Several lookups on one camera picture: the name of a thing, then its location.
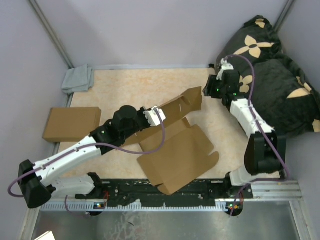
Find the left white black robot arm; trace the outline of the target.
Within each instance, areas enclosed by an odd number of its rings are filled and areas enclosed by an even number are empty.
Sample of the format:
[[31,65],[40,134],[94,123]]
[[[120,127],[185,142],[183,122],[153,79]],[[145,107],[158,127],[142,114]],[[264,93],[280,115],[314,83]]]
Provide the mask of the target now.
[[87,173],[81,177],[63,178],[67,171],[88,160],[101,157],[114,149],[124,151],[122,145],[134,134],[160,124],[161,111],[157,107],[136,109],[124,105],[113,117],[87,134],[75,145],[35,163],[25,160],[19,164],[18,184],[28,208],[35,209],[53,197],[103,195],[99,176]]

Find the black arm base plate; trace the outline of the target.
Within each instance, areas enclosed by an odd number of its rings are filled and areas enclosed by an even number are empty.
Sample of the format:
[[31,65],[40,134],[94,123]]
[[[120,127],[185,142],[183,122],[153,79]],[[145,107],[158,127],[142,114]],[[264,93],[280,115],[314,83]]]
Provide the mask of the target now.
[[218,199],[234,199],[241,188],[225,179],[196,179],[166,195],[147,179],[103,179],[97,189],[78,200],[106,200],[109,207],[128,206],[139,200],[143,207],[214,207]]

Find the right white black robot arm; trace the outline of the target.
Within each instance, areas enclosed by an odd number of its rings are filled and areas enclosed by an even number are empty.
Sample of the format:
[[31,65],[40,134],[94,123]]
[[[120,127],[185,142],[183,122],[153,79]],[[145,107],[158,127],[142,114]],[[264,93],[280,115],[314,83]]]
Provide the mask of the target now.
[[268,125],[240,92],[239,77],[236,70],[225,70],[218,76],[211,74],[203,89],[204,96],[221,100],[248,137],[243,166],[229,172],[229,181],[223,185],[228,198],[236,197],[240,186],[285,169],[286,137]]

